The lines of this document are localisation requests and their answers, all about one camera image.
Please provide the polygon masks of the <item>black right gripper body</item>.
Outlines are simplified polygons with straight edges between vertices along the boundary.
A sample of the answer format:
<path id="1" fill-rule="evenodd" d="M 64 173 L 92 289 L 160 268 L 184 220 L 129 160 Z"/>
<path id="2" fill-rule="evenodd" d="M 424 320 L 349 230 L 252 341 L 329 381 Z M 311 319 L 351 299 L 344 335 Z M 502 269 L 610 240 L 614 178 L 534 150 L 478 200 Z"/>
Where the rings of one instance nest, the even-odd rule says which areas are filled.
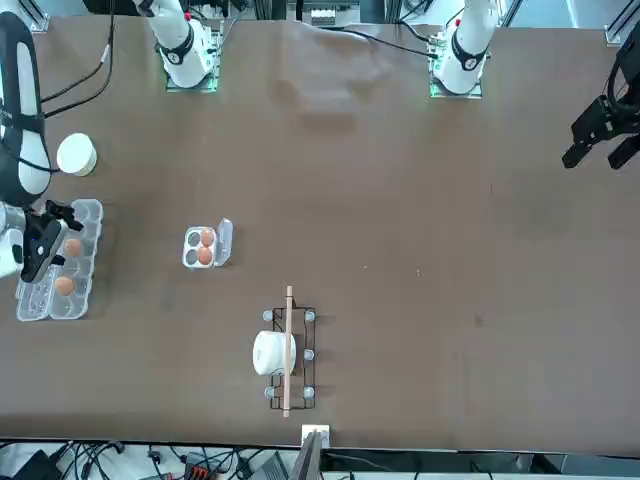
<path id="1" fill-rule="evenodd" d="M 20 277 L 22 280 L 40 280 L 47 269 L 50 254 L 49 221 L 42 215 L 27 216 L 23 236 L 24 262 Z"/>

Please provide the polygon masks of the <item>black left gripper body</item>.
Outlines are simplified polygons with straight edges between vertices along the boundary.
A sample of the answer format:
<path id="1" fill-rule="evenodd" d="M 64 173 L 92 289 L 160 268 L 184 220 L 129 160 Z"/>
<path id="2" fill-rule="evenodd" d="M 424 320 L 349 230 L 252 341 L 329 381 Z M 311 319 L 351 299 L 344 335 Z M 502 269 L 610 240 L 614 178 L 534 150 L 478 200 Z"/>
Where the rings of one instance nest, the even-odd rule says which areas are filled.
<path id="1" fill-rule="evenodd" d="M 626 93 L 618 98 L 615 84 L 621 74 Z M 639 38 L 628 37 L 616 54 L 612 67 L 612 116 L 614 131 L 628 133 L 639 123 Z"/>

